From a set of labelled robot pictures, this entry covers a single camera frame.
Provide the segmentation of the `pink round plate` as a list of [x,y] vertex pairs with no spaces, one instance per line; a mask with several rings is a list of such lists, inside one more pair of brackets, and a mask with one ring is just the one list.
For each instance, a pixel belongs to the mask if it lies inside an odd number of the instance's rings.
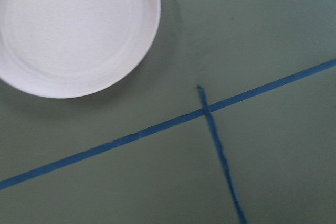
[[104,90],[143,60],[161,0],[1,0],[1,80],[39,97]]

